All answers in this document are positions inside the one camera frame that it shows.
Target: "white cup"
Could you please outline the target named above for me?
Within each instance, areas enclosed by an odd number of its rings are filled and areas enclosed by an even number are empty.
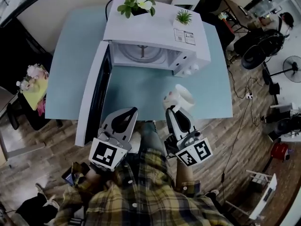
[[[163,100],[164,110],[167,110],[174,105],[174,112],[177,112],[180,108],[183,108],[188,112],[194,104],[195,102],[192,98],[192,94],[180,84],[176,84],[174,90],[170,91]]]

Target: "shirt cuff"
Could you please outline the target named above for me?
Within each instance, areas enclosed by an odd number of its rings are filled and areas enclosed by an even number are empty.
[[[201,182],[190,181],[182,183],[180,188],[175,189],[177,192],[184,194],[187,197],[193,198],[201,193]]]

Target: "open microwave door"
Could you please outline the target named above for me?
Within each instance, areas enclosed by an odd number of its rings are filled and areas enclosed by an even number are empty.
[[[111,70],[109,43],[101,41],[81,101],[75,145],[84,146],[97,137]]]

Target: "yellow paper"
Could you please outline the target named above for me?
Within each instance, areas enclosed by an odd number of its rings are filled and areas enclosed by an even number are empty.
[[[40,100],[46,95],[46,90],[48,87],[48,79],[38,79],[35,81],[40,87],[39,91],[37,92],[29,92],[23,91],[23,95],[27,100],[28,104],[31,108],[35,111],[38,107],[38,103]]]

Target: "microwave knob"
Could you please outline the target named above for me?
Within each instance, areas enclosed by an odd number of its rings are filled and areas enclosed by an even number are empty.
[[[185,74],[185,75],[191,75],[191,70],[190,69],[184,70],[183,74]]]
[[[196,65],[196,64],[192,65],[190,68],[191,68],[191,70],[193,70],[193,71],[198,71],[198,70],[199,70],[199,67],[198,67],[198,65]]]

